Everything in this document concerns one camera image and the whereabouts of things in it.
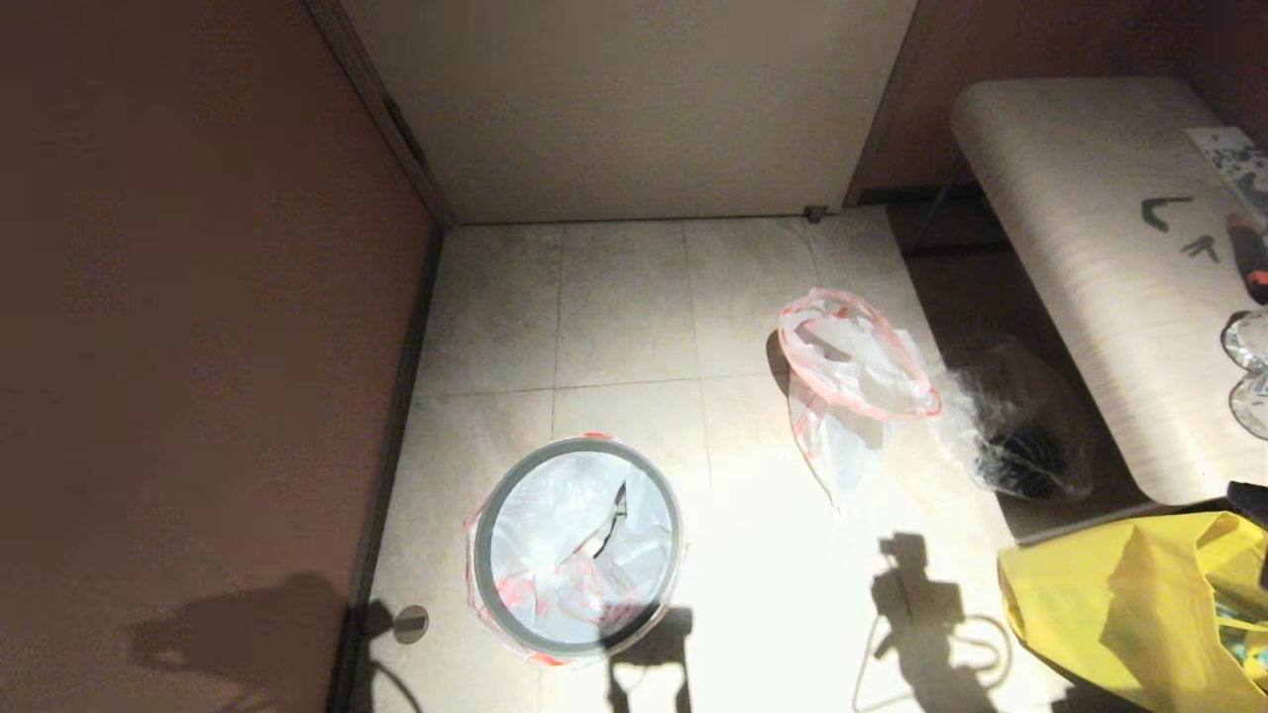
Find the yellow plastic bag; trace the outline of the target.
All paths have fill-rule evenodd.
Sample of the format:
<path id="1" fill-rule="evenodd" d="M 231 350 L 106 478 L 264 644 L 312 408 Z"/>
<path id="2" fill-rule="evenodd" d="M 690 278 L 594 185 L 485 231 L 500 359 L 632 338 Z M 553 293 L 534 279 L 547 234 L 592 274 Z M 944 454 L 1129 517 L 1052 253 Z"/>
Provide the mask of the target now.
<path id="1" fill-rule="evenodd" d="M 1219 643 L 1213 591 L 1268 620 L 1265 537 L 1227 511 L 1106 523 L 1011 548 L 1011 631 L 1042 658 L 1151 713 L 1268 713 Z"/>

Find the black and red tool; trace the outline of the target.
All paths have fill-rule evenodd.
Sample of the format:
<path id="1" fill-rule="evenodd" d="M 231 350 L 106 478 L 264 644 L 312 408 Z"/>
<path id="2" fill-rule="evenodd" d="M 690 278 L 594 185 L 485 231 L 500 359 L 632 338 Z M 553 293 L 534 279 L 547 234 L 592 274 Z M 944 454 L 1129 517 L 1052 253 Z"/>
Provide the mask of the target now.
<path id="1" fill-rule="evenodd" d="M 1268 306 L 1268 244 L 1258 227 L 1241 217 L 1227 214 L 1227 239 L 1232 251 L 1232 265 L 1250 298 Z"/>

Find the new white red-edged trash bag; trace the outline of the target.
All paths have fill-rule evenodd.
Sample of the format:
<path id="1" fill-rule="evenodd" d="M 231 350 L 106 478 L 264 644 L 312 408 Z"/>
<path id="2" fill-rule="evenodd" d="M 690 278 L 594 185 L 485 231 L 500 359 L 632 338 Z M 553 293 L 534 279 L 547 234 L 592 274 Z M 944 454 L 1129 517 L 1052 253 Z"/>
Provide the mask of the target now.
<path id="1" fill-rule="evenodd" d="M 639 644 L 670 613 L 689 547 L 661 467 L 601 434 L 521 458 L 464 528 L 473 615 L 507 650 L 557 667 Z"/>

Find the used white red-drawstring trash bag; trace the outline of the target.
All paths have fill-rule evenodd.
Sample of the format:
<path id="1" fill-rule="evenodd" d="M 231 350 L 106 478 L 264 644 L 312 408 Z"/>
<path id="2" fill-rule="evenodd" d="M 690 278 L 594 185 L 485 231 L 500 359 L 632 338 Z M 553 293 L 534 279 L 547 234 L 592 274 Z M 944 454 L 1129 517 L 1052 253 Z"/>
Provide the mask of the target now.
<path id="1" fill-rule="evenodd" d="M 775 335 L 792 442 L 839 511 L 883 466 L 893 434 L 938 417 L 943 400 L 910 334 L 847 291 L 814 288 L 790 302 Z"/>

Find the light wood table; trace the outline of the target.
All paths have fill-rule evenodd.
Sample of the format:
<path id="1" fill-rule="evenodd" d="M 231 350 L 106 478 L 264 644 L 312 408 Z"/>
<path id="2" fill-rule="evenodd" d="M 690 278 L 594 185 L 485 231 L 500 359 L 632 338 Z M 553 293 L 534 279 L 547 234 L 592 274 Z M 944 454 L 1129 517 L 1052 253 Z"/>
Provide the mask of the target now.
<path id="1" fill-rule="evenodd" d="M 1129 473 L 1170 506 L 1268 483 L 1221 343 L 1257 307 L 1227 235 L 1241 204 L 1188 136 L 1216 126 L 1178 77 L 984 81 L 951 114 Z"/>

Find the white door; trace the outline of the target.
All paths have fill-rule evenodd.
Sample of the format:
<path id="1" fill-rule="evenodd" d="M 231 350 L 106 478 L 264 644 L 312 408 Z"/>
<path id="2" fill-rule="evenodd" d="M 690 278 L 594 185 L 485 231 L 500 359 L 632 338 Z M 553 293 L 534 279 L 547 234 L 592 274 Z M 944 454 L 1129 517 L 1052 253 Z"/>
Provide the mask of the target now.
<path id="1" fill-rule="evenodd" d="M 918 0 L 340 0 L 459 223 L 834 213 Z"/>

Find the white patterned paper sheet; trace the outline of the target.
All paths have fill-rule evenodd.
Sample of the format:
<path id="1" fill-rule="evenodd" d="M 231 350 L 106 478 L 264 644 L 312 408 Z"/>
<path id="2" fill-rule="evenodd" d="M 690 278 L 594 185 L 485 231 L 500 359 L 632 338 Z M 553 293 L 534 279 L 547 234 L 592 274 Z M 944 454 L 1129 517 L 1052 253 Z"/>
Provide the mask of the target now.
<path id="1" fill-rule="evenodd" d="M 1241 203 L 1268 214 L 1268 154 L 1264 150 L 1232 126 L 1186 128 L 1186 134 Z"/>

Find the clear glass cup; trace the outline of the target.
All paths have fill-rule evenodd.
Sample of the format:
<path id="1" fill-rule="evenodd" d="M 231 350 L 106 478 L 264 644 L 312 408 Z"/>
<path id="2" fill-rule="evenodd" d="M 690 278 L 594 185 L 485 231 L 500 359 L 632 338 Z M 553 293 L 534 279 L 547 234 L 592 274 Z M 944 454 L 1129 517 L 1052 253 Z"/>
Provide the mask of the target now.
<path id="1" fill-rule="evenodd" d="M 1219 343 L 1241 369 L 1268 370 L 1268 306 L 1232 313 Z"/>
<path id="2" fill-rule="evenodd" d="M 1232 419 L 1259 442 L 1268 442 L 1268 370 L 1248 370 L 1227 393 Z"/>

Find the green patterned packet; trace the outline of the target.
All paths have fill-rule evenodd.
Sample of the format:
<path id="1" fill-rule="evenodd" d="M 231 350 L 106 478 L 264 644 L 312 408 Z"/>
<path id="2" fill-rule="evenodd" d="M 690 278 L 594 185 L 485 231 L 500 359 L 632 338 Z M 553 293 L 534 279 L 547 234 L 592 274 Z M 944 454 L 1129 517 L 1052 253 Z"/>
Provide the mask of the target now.
<path id="1" fill-rule="evenodd" d="M 1238 599 L 1213 591 L 1219 644 L 1231 655 L 1241 676 L 1268 694 L 1268 620 L 1258 620 Z"/>

